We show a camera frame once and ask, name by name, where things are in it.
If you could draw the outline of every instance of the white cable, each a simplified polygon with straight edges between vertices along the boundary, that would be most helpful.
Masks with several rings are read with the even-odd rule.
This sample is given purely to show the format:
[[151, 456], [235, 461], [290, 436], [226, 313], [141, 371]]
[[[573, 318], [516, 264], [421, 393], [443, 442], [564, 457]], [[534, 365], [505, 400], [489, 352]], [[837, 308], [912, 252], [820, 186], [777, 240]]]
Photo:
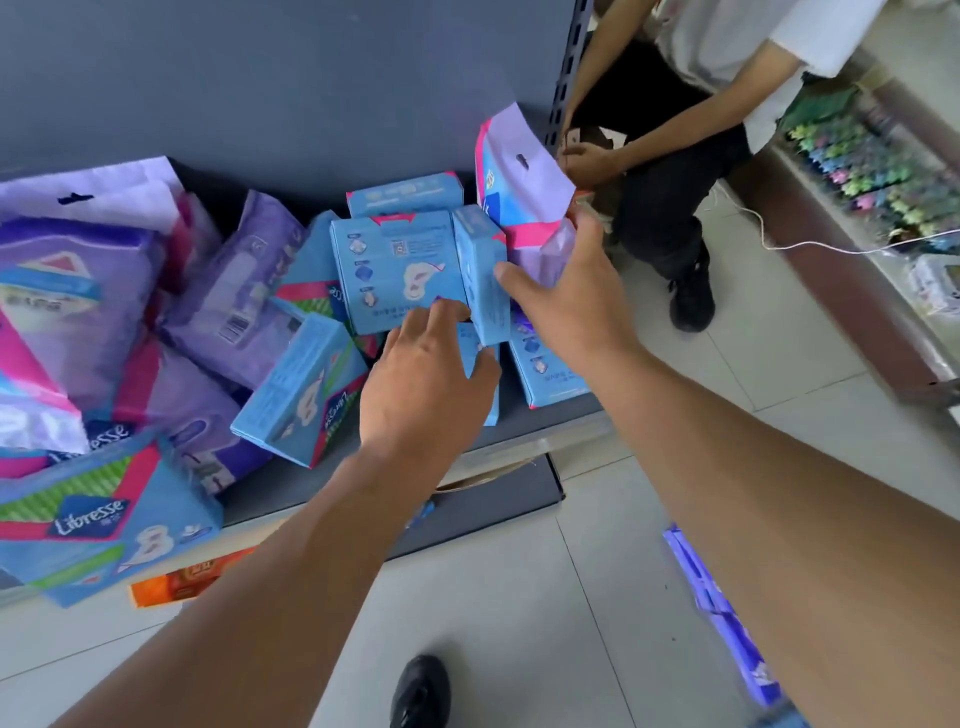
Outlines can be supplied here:
[[728, 192], [727, 189], [726, 189], [726, 187], [724, 187], [723, 185], [716, 185], [716, 186], [719, 186], [719, 187], [720, 187], [720, 190], [724, 193], [724, 195], [727, 197], [727, 199], [730, 200], [731, 205], [733, 205], [734, 207], [736, 207], [736, 208], [737, 208], [738, 210], [740, 210], [741, 212], [749, 212], [750, 214], [752, 214], [752, 215], [759, 221], [759, 223], [760, 223], [760, 245], [762, 245], [763, 248], [764, 248], [765, 250], [768, 250], [768, 251], [789, 251], [789, 250], [792, 250], [793, 248], [799, 248], [799, 247], [802, 246], [802, 245], [816, 245], [816, 246], [818, 246], [818, 247], [820, 247], [820, 248], [826, 248], [826, 249], [829, 250], [829, 251], [835, 251], [835, 252], [837, 252], [837, 253], [843, 253], [844, 255], [870, 255], [871, 253], [882, 253], [883, 251], [890, 250], [891, 248], [896, 248], [898, 245], [906, 245], [907, 243], [919, 243], [919, 242], [921, 242], [921, 241], [923, 241], [923, 240], [931, 240], [931, 239], [933, 239], [933, 238], [935, 238], [935, 237], [940, 237], [941, 235], [950, 235], [950, 234], [952, 234], [952, 233], [954, 233], [954, 232], [960, 232], [960, 228], [955, 228], [954, 230], [949, 230], [949, 231], [935, 232], [935, 233], [933, 233], [932, 235], [924, 235], [924, 237], [912, 237], [912, 238], [910, 238], [909, 240], [898, 240], [896, 243], [890, 243], [889, 245], [884, 245], [884, 246], [882, 246], [882, 247], [880, 247], [880, 248], [872, 248], [872, 249], [869, 250], [869, 251], [848, 251], [848, 250], [845, 250], [845, 249], [843, 249], [843, 248], [836, 248], [836, 247], [834, 247], [834, 246], [832, 246], [832, 245], [828, 245], [827, 243], [821, 243], [821, 242], [819, 242], [819, 241], [817, 241], [817, 240], [805, 240], [805, 241], [802, 242], [802, 243], [794, 243], [793, 245], [784, 245], [784, 246], [782, 246], [782, 247], [781, 247], [781, 246], [776, 246], [776, 245], [767, 245], [767, 237], [766, 237], [766, 235], [765, 235], [764, 232], [763, 232], [763, 227], [764, 227], [764, 225], [763, 225], [763, 216], [762, 216], [759, 212], [757, 212], [756, 210], [753, 210], [753, 209], [750, 209], [749, 207], [744, 207], [744, 206], [740, 205], [740, 204], [731, 196], [730, 192]]

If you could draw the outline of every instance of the plastic bag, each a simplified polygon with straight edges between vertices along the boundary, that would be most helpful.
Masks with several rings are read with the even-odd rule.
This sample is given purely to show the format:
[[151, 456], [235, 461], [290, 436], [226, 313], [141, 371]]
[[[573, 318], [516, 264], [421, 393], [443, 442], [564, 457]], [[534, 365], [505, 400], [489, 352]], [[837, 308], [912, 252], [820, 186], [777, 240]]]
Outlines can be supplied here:
[[516, 104], [480, 128], [475, 164], [477, 202], [507, 233], [508, 259], [553, 285], [572, 253], [564, 220], [575, 188]]

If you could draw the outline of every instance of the barcode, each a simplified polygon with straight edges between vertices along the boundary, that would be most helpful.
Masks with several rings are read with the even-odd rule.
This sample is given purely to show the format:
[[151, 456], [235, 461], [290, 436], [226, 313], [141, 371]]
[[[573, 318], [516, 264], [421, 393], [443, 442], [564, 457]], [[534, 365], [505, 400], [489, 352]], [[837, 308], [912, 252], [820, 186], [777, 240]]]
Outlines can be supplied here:
[[227, 322], [220, 327], [220, 335], [231, 344], [236, 344], [250, 328], [250, 320], [236, 314], [230, 316]]

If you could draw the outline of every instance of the blue package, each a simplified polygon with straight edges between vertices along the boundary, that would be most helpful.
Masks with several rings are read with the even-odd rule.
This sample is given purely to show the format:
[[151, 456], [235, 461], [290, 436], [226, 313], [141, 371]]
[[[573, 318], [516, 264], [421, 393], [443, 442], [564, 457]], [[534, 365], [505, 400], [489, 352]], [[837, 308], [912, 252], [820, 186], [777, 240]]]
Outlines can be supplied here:
[[0, 480], [0, 567], [68, 607], [208, 541], [223, 509], [154, 431]]
[[347, 328], [307, 314], [287, 351], [233, 420], [234, 434], [305, 468], [324, 454], [367, 379]]
[[440, 298], [467, 302], [449, 212], [334, 220], [330, 231], [358, 334], [389, 331]]
[[453, 172], [439, 172], [347, 193], [350, 217], [433, 212], [455, 209], [463, 203], [464, 188]]
[[[473, 324], [457, 324], [457, 339], [460, 343], [460, 358], [464, 362], [464, 372], [467, 376], [473, 375], [473, 365], [476, 364], [477, 354], [484, 349], [480, 343], [480, 337], [477, 336], [476, 328]], [[496, 360], [500, 360], [500, 347], [494, 347], [493, 353]], [[490, 408], [490, 414], [484, 422], [485, 427], [496, 425], [500, 419], [500, 384], [497, 382], [496, 390], [493, 392], [493, 407]]]
[[453, 238], [460, 258], [470, 319], [485, 347], [510, 338], [510, 296], [493, 275], [507, 261], [507, 236], [477, 205], [453, 211]]
[[589, 394], [584, 379], [547, 349], [522, 312], [514, 310], [510, 353], [530, 409]]
[[[339, 219], [337, 213], [331, 210], [313, 219], [306, 241], [290, 270], [280, 279], [272, 301], [295, 316], [319, 313], [346, 324], [350, 330], [337, 259], [333, 255], [333, 241], [330, 239], [330, 223]], [[355, 336], [353, 343], [368, 359], [376, 359], [383, 336]]]

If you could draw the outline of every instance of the hand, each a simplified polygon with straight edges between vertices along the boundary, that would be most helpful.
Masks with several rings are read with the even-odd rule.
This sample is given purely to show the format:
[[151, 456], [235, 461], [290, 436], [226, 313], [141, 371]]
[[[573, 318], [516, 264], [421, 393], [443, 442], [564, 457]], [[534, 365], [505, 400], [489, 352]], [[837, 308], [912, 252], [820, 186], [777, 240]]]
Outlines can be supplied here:
[[361, 450], [391, 467], [412, 465], [431, 490], [479, 434], [500, 379], [493, 349], [477, 354], [473, 376], [464, 374], [457, 322], [468, 315], [444, 299], [407, 313], [360, 396]]
[[559, 162], [578, 189], [594, 189], [620, 174], [615, 150], [587, 142], [567, 144]]
[[580, 206], [574, 214], [577, 240], [553, 288], [539, 285], [513, 263], [497, 263], [495, 273], [547, 348], [589, 382], [606, 354], [643, 349], [623, 283], [603, 252], [603, 226]]

